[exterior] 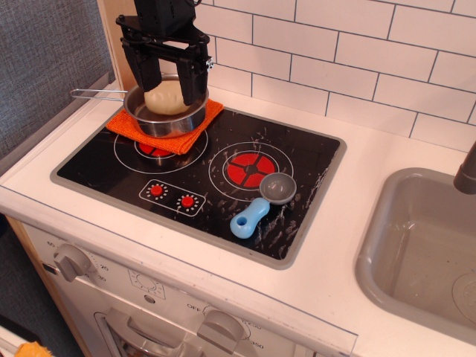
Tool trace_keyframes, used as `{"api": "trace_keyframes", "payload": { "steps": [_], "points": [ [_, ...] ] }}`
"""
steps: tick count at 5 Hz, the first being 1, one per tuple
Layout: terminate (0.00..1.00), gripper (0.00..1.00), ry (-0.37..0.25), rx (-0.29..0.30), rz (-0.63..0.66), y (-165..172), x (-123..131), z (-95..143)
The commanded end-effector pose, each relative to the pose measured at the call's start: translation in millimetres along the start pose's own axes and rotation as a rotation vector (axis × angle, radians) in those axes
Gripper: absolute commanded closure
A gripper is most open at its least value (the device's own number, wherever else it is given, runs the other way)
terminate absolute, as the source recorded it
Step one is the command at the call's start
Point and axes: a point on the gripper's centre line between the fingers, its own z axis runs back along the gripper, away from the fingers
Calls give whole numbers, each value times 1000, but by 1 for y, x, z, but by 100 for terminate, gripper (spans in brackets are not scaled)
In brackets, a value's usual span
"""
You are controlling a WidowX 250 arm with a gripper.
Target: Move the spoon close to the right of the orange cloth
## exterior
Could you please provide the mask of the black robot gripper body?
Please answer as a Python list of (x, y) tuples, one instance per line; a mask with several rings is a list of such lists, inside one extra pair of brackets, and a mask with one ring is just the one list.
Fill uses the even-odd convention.
[(129, 62), (149, 58), (208, 63), (208, 35), (195, 27), (195, 1), (135, 1), (135, 15), (119, 15), (122, 48)]

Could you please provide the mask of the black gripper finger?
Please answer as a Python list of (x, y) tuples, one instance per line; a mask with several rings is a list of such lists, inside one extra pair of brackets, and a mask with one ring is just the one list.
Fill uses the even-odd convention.
[(144, 44), (135, 44), (122, 39), (122, 48), (137, 85), (148, 92), (161, 83), (158, 58), (150, 53)]
[(208, 48), (205, 43), (191, 45), (180, 51), (176, 63), (185, 105), (205, 95), (208, 84)]

